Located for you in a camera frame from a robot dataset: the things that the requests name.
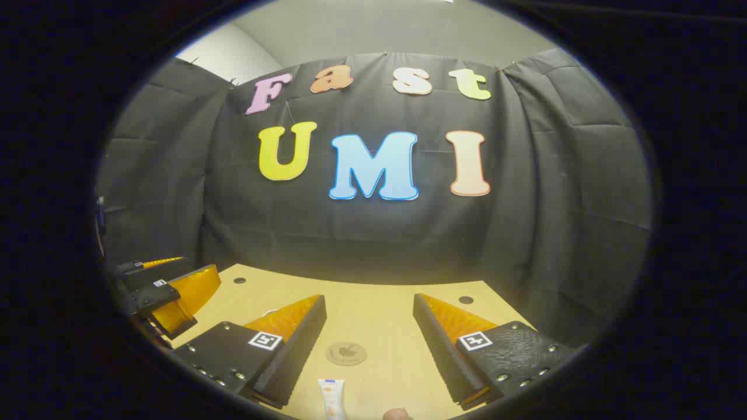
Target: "blue letter m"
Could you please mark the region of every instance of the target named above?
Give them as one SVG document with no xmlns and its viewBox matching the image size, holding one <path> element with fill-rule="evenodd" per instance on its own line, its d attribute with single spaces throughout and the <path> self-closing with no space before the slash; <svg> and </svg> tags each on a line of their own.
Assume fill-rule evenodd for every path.
<svg viewBox="0 0 747 420">
<path fill-rule="evenodd" d="M 374 194 L 381 175 L 386 172 L 379 196 L 384 200 L 414 200 L 418 189 L 412 184 L 412 146 L 418 136 L 408 132 L 393 132 L 384 138 L 372 158 L 358 135 L 341 135 L 332 139 L 337 149 L 335 187 L 329 196 L 335 200 L 350 200 L 356 196 L 352 178 L 356 177 L 363 195 Z"/>
</svg>

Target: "tube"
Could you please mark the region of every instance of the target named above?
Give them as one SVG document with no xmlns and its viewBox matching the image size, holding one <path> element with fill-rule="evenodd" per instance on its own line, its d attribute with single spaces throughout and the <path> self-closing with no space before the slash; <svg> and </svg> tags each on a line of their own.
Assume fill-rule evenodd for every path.
<svg viewBox="0 0 747 420">
<path fill-rule="evenodd" d="M 345 420 L 345 412 L 342 410 L 342 388 L 345 380 L 319 379 L 317 382 L 322 391 L 327 420 Z"/>
</svg>

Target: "round coaster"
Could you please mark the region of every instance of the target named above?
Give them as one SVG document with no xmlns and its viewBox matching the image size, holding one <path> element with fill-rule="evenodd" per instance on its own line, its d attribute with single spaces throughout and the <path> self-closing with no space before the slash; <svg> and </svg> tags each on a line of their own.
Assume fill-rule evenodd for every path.
<svg viewBox="0 0 747 420">
<path fill-rule="evenodd" d="M 353 366 L 366 360 L 366 350 L 356 343 L 339 342 L 327 348 L 327 359 L 340 366 Z"/>
</svg>

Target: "table surface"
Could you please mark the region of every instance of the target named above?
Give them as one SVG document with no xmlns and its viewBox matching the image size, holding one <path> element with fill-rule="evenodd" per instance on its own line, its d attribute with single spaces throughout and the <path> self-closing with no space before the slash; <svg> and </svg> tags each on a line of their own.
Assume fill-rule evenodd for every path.
<svg viewBox="0 0 747 420">
<path fill-rule="evenodd" d="M 243 277 L 241 284 L 234 278 Z M 380 420 L 391 408 L 404 407 L 414 420 L 450 419 L 465 413 L 452 402 L 418 323 L 412 316 L 414 294 L 425 293 L 495 324 L 529 324 L 482 281 L 435 285 L 370 285 L 288 276 L 233 265 L 220 272 L 215 295 L 195 314 L 197 325 L 176 337 L 183 345 L 221 321 L 246 324 L 266 311 L 312 294 L 323 294 L 327 320 L 290 402 L 280 411 L 302 420 L 326 420 L 317 379 L 345 380 L 343 405 L 349 420 Z M 461 296 L 474 302 L 459 302 Z M 336 342 L 355 342 L 367 352 L 354 366 L 325 357 Z M 484 407 L 481 404 L 471 410 Z"/>
</svg>

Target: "black fabric backdrop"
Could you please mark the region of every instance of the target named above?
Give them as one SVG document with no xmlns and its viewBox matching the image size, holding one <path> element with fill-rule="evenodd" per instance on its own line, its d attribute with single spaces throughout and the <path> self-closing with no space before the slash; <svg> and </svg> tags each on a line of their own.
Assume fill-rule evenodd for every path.
<svg viewBox="0 0 747 420">
<path fill-rule="evenodd" d="M 314 76 L 336 64 L 351 66 L 354 82 L 312 93 Z M 433 92 L 398 93 L 398 67 L 425 69 Z M 491 99 L 459 92 L 448 72 L 461 68 L 486 77 Z M 242 263 L 345 282 L 484 280 L 569 345 L 591 339 L 624 302 L 651 228 L 647 157 L 611 95 L 565 52 L 504 70 L 430 55 L 355 55 L 259 79 L 287 72 L 293 81 L 270 108 L 249 116 L 256 80 L 233 87 L 178 59 L 153 76 L 102 159 L 97 192 L 106 197 L 111 262 L 180 255 L 219 269 Z M 302 121 L 317 123 L 308 166 L 291 181 L 266 179 L 258 133 L 285 127 L 278 159 L 288 163 L 290 127 Z M 486 138 L 485 196 L 450 192 L 456 166 L 445 134 L 455 130 Z M 330 199 L 331 140 L 357 134 L 373 155 L 395 131 L 418 136 L 418 198 Z"/>
</svg>

